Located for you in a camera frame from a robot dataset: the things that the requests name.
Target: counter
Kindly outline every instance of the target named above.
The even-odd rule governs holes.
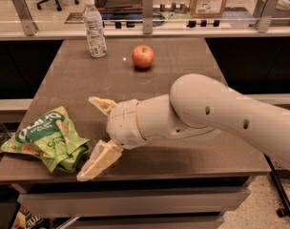
[[[147,71],[137,70],[131,60],[132,48],[138,44],[155,50],[155,62]],[[92,148],[108,135],[106,117],[88,102],[89,96],[116,102],[151,98],[167,94],[186,73],[225,83],[201,38],[107,38],[107,47],[107,56],[93,59],[85,40],[64,40],[21,126],[64,106]],[[238,137],[221,133],[208,141],[160,139],[125,151],[113,167],[84,183],[76,182],[76,173],[50,174],[31,156],[6,154],[0,162],[0,184],[17,188],[19,202],[38,217],[88,218],[109,228],[139,223],[151,228],[218,228],[223,213],[235,210],[251,193],[252,176],[267,175],[269,170],[260,152]]]

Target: brown table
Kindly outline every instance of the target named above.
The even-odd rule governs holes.
[[[131,60],[132,49],[138,44],[150,45],[155,51],[155,62],[147,71],[137,70]],[[43,113],[64,106],[77,132],[91,140],[89,145],[92,148],[100,138],[108,138],[108,135],[105,132],[106,117],[88,102],[89,96],[110,98],[116,102],[132,98],[147,99],[166,94],[173,82],[186,73],[201,73],[225,82],[202,38],[117,37],[108,38],[107,47],[107,56],[93,59],[86,40],[65,40],[21,125],[27,125]],[[217,212],[205,220],[199,220],[199,217],[194,220],[193,217],[192,221],[195,223],[193,226],[203,221],[207,222],[203,222],[207,226],[212,223],[219,226],[222,214],[228,209],[236,209],[250,193],[246,188],[248,177],[267,175],[269,171],[261,153],[238,137],[221,133],[205,142],[161,139],[125,151],[122,158],[101,176],[94,181],[82,183],[83,189],[110,184],[121,187],[120,191],[110,187],[108,192],[93,188],[86,193],[83,189],[79,190],[79,187],[72,191],[69,184],[80,184],[76,182],[76,173],[55,171],[50,174],[40,160],[12,154],[4,155],[0,162],[0,183],[20,184],[19,188],[26,188],[28,183],[68,186],[70,199],[67,199],[68,193],[55,194],[52,190],[34,195],[28,194],[26,189],[24,194],[21,193],[19,201],[41,217],[54,214],[59,217],[105,217]],[[167,198],[167,202],[164,204],[166,200],[162,199],[154,206],[157,197]],[[211,198],[214,198],[214,205],[207,204]],[[58,199],[59,205],[52,209],[55,199]],[[197,206],[188,208],[188,203],[184,203],[187,200],[195,202]],[[35,205],[35,201],[39,201],[40,206]],[[133,204],[138,201],[142,201],[144,206],[141,209],[133,208]],[[99,204],[100,209],[93,208],[93,204]]]

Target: drawer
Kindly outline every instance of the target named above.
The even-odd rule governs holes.
[[[18,201],[40,218],[117,217],[236,210],[250,195],[245,187],[22,194]]]
[[[75,229],[216,229],[223,223],[222,216],[184,216],[171,218],[153,217],[143,219],[102,219],[87,220],[82,219],[72,226]]]

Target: chip bag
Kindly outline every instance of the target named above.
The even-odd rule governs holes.
[[[88,141],[78,136],[66,109],[59,107],[18,131],[1,151],[35,156],[51,173],[55,168],[74,172],[78,160],[89,151]]]

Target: bottle cap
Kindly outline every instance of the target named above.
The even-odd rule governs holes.
[[[90,6],[95,4],[94,0],[85,0],[85,5]]]

